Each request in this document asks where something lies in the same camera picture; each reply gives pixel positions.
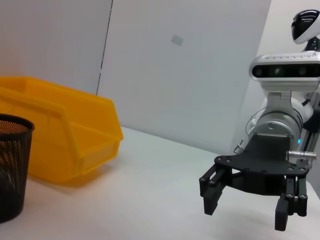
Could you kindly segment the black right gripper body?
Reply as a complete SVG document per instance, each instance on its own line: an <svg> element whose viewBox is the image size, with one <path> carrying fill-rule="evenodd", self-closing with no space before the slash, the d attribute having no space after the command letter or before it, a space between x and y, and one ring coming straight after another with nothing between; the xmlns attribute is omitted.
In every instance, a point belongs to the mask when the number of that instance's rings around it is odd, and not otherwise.
<svg viewBox="0 0 320 240"><path fill-rule="evenodd" d="M223 181L231 188L264 196L306 196L309 171L287 160L289 148L288 137L255 135L242 153L221 155L214 162L225 170Z"/></svg>

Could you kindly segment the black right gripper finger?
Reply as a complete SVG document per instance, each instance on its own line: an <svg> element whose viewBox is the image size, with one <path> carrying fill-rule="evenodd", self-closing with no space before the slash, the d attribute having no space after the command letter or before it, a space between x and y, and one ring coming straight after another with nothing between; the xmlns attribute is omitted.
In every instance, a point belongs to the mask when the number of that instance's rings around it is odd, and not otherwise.
<svg viewBox="0 0 320 240"><path fill-rule="evenodd" d="M284 190L281 192L275 208L274 229L285 231L288 216L307 215L308 195L305 177L286 177Z"/></svg>
<svg viewBox="0 0 320 240"><path fill-rule="evenodd" d="M224 188L232 176L230 168L213 165L199 178L200 196L203 198L204 213L212 215L218 206L218 201Z"/></svg>

